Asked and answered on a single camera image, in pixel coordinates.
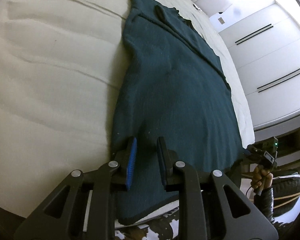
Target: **wrinkle in sheet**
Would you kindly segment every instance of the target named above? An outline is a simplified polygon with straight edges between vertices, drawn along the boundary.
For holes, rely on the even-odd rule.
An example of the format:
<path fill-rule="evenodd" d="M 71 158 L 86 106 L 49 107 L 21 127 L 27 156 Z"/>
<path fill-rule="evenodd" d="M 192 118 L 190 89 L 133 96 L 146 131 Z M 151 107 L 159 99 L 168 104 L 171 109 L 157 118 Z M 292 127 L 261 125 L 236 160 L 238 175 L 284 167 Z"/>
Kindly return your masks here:
<path fill-rule="evenodd" d="M 94 9 L 94 10 L 97 10 L 97 11 L 99 11 L 99 12 L 101 12 L 101 13 L 104 13 L 104 14 L 107 14 L 107 15 L 109 15 L 109 16 L 114 17 L 114 15 L 116 15 L 116 16 L 120 17 L 121 19 L 126 20 L 126 19 L 125 19 L 124 17 L 122 17 L 120 14 L 117 14 L 117 13 L 115 13 L 114 11 L 111 11 L 111 10 L 109 10 L 109 9 L 107 9 L 107 8 L 104 8 L 104 7 L 100 6 L 100 5 L 94 4 L 94 3 L 92 3 L 92 2 L 85 1 L 85 2 L 87 2 L 87 3 L 93 4 L 94 6 L 88 5 L 87 3 L 84 3 L 84 2 L 82 2 L 82 1 L 80 1 L 80 0 L 69 0 L 69 1 L 72 1 L 72 2 L 75 2 L 75 3 L 79 3 L 79 4 L 81 4 L 81 5 L 85 6 L 85 7 L 88 7 L 88 8 Z"/>
<path fill-rule="evenodd" d="M 36 118 L 30 114 L 26 114 L 25 111 L 23 111 L 23 110 L 18 111 L 17 109 L 15 109 L 15 111 L 14 111 L 12 109 L 12 107 L 8 107 L 7 104 L 4 104 L 3 102 L 0 102 L 0 109 L 10 115 L 17 116 L 23 120 L 29 121 L 31 123 L 35 123 L 37 125 L 42 125 L 53 131 L 68 133 L 68 134 L 72 134 L 73 136 L 78 134 L 78 132 L 79 132 L 81 135 L 80 140 L 84 140 L 84 141 L 90 142 L 90 143 L 92 142 L 94 144 L 98 142 L 98 140 L 95 140 L 95 137 L 99 133 L 98 132 L 95 132 L 95 133 L 89 132 L 87 130 L 87 125 L 84 126 L 85 129 L 79 129 L 78 126 L 69 126 L 67 124 L 61 124 L 60 122 L 56 123 L 53 120 L 50 120 L 50 122 L 46 122 L 42 118 Z M 85 137 L 87 137 L 87 135 L 91 138 L 90 140 L 85 139 Z"/>
<path fill-rule="evenodd" d="M 43 21 L 42 19 L 40 18 L 15 18 L 13 20 L 9 20 L 7 21 L 6 23 L 8 22 L 14 22 L 14 21 L 27 21 L 27 20 L 31 20 L 31 21 L 35 21 L 35 22 L 38 22 L 38 23 L 41 23 L 41 24 L 44 24 L 44 25 L 47 25 L 48 27 L 50 27 L 51 29 L 55 30 L 55 31 L 58 31 L 60 33 L 70 33 L 70 34 L 77 34 L 77 35 L 80 35 L 80 36 L 85 36 L 85 37 L 89 37 L 89 38 L 95 38 L 97 40 L 102 40 L 102 41 L 105 41 L 105 42 L 108 42 L 110 44 L 113 44 L 112 42 L 110 42 L 109 40 L 106 40 L 104 38 L 101 38 L 100 36 L 96 37 L 96 36 L 92 36 L 92 35 L 89 35 L 89 34 L 85 34 L 85 33 L 82 33 L 82 32 L 74 32 L 73 30 L 68 30 L 68 29 L 65 29 L 61 26 L 57 26 L 57 25 L 52 25 L 51 22 L 48 22 L 48 21 Z M 12 40 L 10 40 L 7 36 L 2 36 L 0 35 L 2 38 L 6 38 L 7 40 L 13 42 Z"/>
<path fill-rule="evenodd" d="M 82 6 L 81 3 L 71 3 L 68 9 L 68 0 L 8 0 L 7 4 L 6 14 L 10 21 L 26 20 L 26 24 L 34 25 L 36 22 L 31 20 L 37 20 L 70 33 L 85 34 L 113 44 L 120 39 L 121 29 L 118 27 L 125 22 L 116 16 L 113 20 L 113 15 Z"/>
<path fill-rule="evenodd" d="M 95 80 L 97 80 L 97 81 L 100 81 L 100 82 L 102 82 L 103 84 L 106 84 L 107 86 L 109 86 L 109 87 L 111 87 L 111 88 L 113 88 L 113 89 L 115 89 L 115 90 L 117 90 L 117 91 L 119 91 L 119 89 L 120 89 L 120 88 L 116 87 L 115 85 L 110 84 L 109 82 L 103 80 L 102 78 L 99 78 L 99 77 L 94 76 L 94 75 L 92 75 L 92 74 L 88 74 L 88 73 L 86 73 L 86 72 L 84 72 L 84 71 L 81 71 L 81 70 L 78 70 L 78 69 L 69 68 L 69 67 L 66 67 L 66 66 L 64 66 L 64 65 L 58 65 L 58 64 L 55 64 L 55 63 L 48 62 L 48 60 L 47 60 L 46 58 L 45 58 L 44 60 L 40 61 L 40 60 L 33 60 L 33 59 L 30 60 L 30 59 L 26 59 L 25 57 L 22 57 L 22 56 L 19 55 L 19 54 L 18 54 L 17 56 L 16 56 L 16 55 L 14 55 L 14 56 L 17 57 L 17 58 L 19 58 L 19 59 L 21 59 L 21 60 L 23 60 L 23 61 L 25 61 L 25 62 L 28 62 L 28 63 L 49 64 L 50 66 L 53 66 L 53 67 L 58 67 L 58 68 L 70 70 L 70 71 L 73 71 L 73 72 L 82 74 L 82 75 L 84 75 L 84 76 L 87 76 L 87 77 L 89 77 L 89 78 L 93 78 L 93 79 L 95 79 Z"/>

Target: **mattress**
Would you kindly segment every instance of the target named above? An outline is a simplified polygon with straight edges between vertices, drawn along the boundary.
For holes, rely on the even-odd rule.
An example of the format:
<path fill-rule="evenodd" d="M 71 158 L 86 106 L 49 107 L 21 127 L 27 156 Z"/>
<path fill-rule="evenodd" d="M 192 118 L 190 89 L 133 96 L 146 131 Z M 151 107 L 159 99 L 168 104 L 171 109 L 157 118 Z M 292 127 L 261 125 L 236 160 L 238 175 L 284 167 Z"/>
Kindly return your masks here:
<path fill-rule="evenodd" d="M 220 57 L 242 146 L 253 143 L 238 74 L 209 18 L 191 0 L 157 1 L 190 19 Z M 0 0 L 0 207 L 27 217 L 72 170 L 110 159 L 129 11 L 129 0 Z"/>

